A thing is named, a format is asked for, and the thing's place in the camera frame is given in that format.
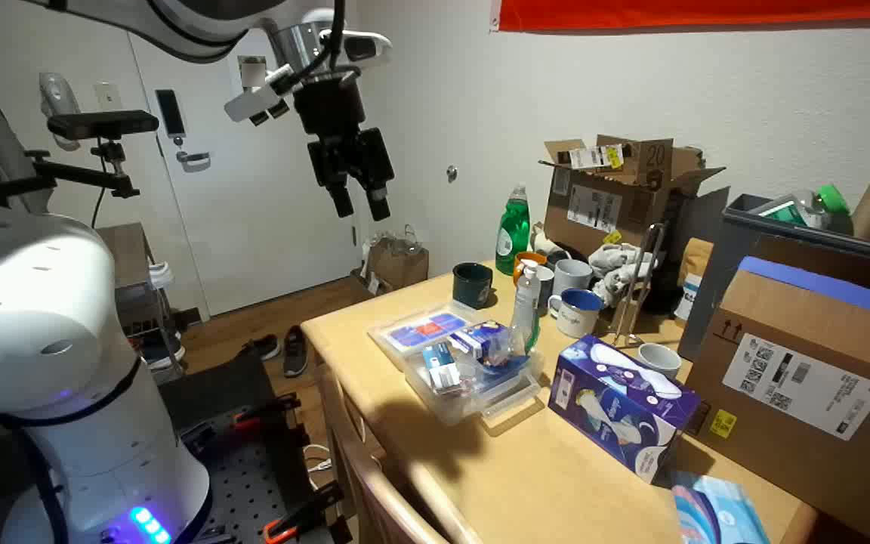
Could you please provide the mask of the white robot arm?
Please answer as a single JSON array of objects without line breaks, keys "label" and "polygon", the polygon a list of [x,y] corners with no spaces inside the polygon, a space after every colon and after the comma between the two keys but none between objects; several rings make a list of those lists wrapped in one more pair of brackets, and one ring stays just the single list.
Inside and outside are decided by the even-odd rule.
[{"label": "white robot arm", "polygon": [[[156,49],[208,63],[252,30],[274,63],[227,104],[237,121],[302,119],[316,185],[349,211],[358,185],[386,218],[394,162],[365,121],[355,78],[390,40],[343,24],[343,0],[31,0],[130,30]],[[0,112],[0,425],[34,467],[5,514],[2,544],[190,544],[211,508],[211,475],[186,450],[149,364],[115,309],[115,256],[97,230],[23,205],[53,180],[130,190],[117,139],[156,119],[130,112],[53,116],[48,131],[93,139],[93,169],[34,161]]]}]

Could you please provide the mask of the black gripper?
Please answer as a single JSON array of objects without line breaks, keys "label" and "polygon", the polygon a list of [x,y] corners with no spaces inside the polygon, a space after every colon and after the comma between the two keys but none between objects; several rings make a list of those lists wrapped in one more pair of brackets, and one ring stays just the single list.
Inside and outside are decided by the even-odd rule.
[{"label": "black gripper", "polygon": [[373,218],[386,220],[390,156],[382,131],[365,128],[355,80],[342,74],[307,80],[293,93],[293,107],[311,137],[307,156],[316,180],[329,185],[336,215],[352,215],[346,185],[342,180],[352,176],[362,180]]}]

